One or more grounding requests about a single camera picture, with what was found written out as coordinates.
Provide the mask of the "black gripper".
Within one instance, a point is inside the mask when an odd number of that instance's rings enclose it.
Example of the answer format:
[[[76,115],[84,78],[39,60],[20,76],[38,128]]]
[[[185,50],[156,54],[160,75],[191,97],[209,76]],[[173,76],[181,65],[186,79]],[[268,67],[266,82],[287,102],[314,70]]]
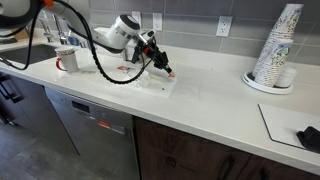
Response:
[[[145,60],[146,58],[149,58],[154,62],[154,67],[159,70],[164,70],[168,74],[172,72],[172,69],[169,66],[169,60],[167,57],[166,52],[160,52],[157,44],[156,39],[152,37],[150,40],[148,40],[146,43],[141,42],[140,43],[140,58],[142,60]]]

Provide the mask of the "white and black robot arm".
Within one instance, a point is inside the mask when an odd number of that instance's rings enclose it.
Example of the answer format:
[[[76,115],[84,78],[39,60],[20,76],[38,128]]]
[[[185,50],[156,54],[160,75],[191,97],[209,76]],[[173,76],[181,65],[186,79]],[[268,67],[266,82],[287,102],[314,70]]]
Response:
[[[156,68],[172,72],[166,53],[153,42],[155,32],[143,31],[130,14],[119,15],[106,33],[85,27],[90,18],[89,0],[0,0],[0,28],[23,28],[42,9],[64,19],[71,31],[85,39],[89,39],[87,31],[90,31],[93,42],[111,53],[121,53],[134,40]]]

